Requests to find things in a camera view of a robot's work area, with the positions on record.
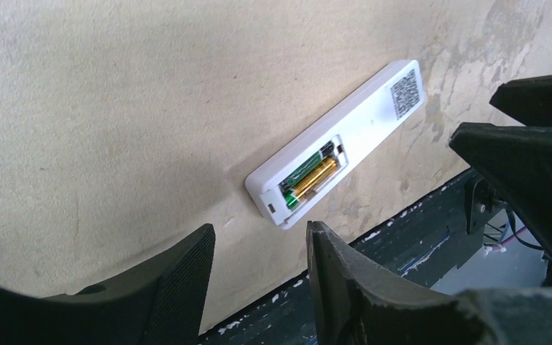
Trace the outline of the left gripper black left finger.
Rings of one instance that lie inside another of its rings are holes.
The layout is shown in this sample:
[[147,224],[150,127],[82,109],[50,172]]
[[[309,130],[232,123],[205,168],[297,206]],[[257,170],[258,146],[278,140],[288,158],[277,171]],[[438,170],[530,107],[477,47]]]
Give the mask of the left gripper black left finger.
[[215,242],[204,224],[74,295],[33,298],[0,287],[0,344],[197,344]]

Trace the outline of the green black battery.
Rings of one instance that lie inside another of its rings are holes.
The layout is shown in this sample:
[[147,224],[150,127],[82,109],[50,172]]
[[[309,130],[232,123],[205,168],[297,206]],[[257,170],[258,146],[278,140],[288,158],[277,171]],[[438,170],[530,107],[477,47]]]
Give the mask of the green black battery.
[[297,185],[306,175],[308,175],[320,162],[332,155],[335,144],[332,141],[327,142],[319,151],[311,155],[305,162],[293,170],[280,184],[282,194],[286,194],[292,187]]

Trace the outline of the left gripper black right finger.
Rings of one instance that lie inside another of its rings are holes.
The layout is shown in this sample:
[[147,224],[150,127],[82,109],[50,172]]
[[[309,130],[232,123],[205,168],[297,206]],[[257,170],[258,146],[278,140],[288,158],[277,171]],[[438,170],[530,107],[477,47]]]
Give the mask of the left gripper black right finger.
[[322,221],[307,224],[320,344],[552,344],[552,287],[447,295],[400,277]]

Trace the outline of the white remote control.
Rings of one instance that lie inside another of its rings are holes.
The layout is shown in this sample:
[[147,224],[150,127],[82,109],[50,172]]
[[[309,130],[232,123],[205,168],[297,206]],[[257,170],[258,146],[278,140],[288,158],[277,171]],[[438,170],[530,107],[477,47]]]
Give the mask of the white remote control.
[[[245,187],[259,212],[290,229],[423,102],[417,60],[385,66],[247,176]],[[288,209],[279,184],[329,141],[335,144],[329,157],[337,161],[337,170]]]

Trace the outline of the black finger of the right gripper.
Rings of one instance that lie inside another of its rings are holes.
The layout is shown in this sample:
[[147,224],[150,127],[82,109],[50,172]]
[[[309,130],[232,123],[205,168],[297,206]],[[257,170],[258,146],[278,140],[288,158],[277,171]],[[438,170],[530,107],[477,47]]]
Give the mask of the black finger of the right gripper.
[[495,187],[552,260],[552,127],[463,123],[449,147]]
[[552,127],[552,75],[504,83],[489,104],[526,126]]

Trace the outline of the gold battery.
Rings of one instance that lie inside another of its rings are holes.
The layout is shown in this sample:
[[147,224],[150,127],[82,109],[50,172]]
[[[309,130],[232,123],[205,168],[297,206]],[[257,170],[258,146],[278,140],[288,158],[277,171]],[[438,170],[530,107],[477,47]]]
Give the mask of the gold battery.
[[320,161],[308,174],[291,187],[285,194],[285,203],[292,210],[305,196],[317,187],[323,180],[332,175],[338,168],[337,161],[327,157]]

